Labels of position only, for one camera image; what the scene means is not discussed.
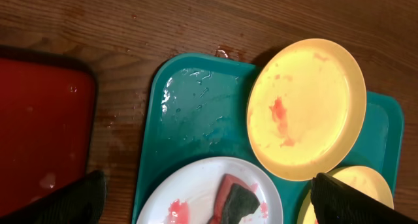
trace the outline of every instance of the white plate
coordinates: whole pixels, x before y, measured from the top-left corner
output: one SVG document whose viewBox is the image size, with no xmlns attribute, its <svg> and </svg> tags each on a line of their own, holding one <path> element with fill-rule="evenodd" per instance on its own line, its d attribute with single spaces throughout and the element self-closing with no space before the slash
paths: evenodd
<svg viewBox="0 0 418 224">
<path fill-rule="evenodd" d="M 255 165 L 232 157 L 213 157 L 196 161 L 171 174 L 147 200 L 137 224 L 207 224 L 222 178 L 231 174 L 250 186 L 263 208 L 245 218 L 245 224 L 281 224 L 283 209 L 272 180 Z M 189 223 L 169 223 L 169 208 L 174 201 L 186 202 Z"/>
</svg>

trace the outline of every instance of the tray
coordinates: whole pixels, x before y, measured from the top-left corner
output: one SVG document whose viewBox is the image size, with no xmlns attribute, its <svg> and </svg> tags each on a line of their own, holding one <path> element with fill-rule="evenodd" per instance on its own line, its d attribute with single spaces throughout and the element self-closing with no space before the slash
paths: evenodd
<svg viewBox="0 0 418 224">
<path fill-rule="evenodd" d="M 290 182 L 267 172 L 248 141 L 247 101 L 260 70 L 204 54 L 178 55 L 161 67 L 151 89 L 132 224 L 165 178 L 189 163 L 213 156 L 237 157 L 261 167 L 280 193 L 284 223 L 296 223 L 308 182 Z M 392 97 L 372 92 L 367 97 L 360 136 L 338 166 L 371 167 L 383 175 L 394 194 L 403 113 Z"/>
</svg>

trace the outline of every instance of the teal tray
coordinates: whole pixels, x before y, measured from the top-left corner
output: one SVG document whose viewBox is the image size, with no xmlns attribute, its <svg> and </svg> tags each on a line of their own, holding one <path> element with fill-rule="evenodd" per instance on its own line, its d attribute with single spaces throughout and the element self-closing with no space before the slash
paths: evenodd
<svg viewBox="0 0 418 224">
<path fill-rule="evenodd" d="M 237 157 L 262 168 L 279 191 L 284 223 L 296 223 L 308 182 L 290 182 L 267 172 L 248 141 L 246 107 L 259 72 L 251 64 L 203 54 L 178 55 L 161 67 L 152 83 L 132 224 L 165 178 L 213 156 Z M 400 105 L 392 97 L 368 92 L 360 136 L 338 166 L 371 167 L 394 194 L 403 131 Z"/>
</svg>

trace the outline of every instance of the wood grain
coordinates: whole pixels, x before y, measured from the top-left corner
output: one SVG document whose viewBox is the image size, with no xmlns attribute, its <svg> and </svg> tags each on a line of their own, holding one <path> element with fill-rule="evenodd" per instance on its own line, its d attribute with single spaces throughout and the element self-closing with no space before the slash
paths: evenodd
<svg viewBox="0 0 418 224">
<path fill-rule="evenodd" d="M 0 0 L 0 44 L 77 57 L 99 80 L 89 170 L 109 177 L 101 223 L 129 223 L 150 83 L 182 52 L 263 65 L 292 42 L 336 41 L 367 89 L 405 114 L 395 208 L 418 219 L 418 0 Z"/>
</svg>

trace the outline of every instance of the black object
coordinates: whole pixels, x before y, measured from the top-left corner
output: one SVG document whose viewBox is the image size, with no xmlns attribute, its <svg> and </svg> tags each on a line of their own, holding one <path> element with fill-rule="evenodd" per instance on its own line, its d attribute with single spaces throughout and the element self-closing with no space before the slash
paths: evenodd
<svg viewBox="0 0 418 224">
<path fill-rule="evenodd" d="M 102 214 L 105 199 L 105 176 L 96 170 L 25 208 L 0 217 L 0 223 L 96 224 Z"/>
<path fill-rule="evenodd" d="M 318 224 L 418 223 L 324 173 L 312 180 L 311 201 Z"/>
<path fill-rule="evenodd" d="M 222 210 L 221 224 L 238 224 L 241 218 L 253 214 L 260 202 L 253 192 L 233 184 Z"/>
</svg>

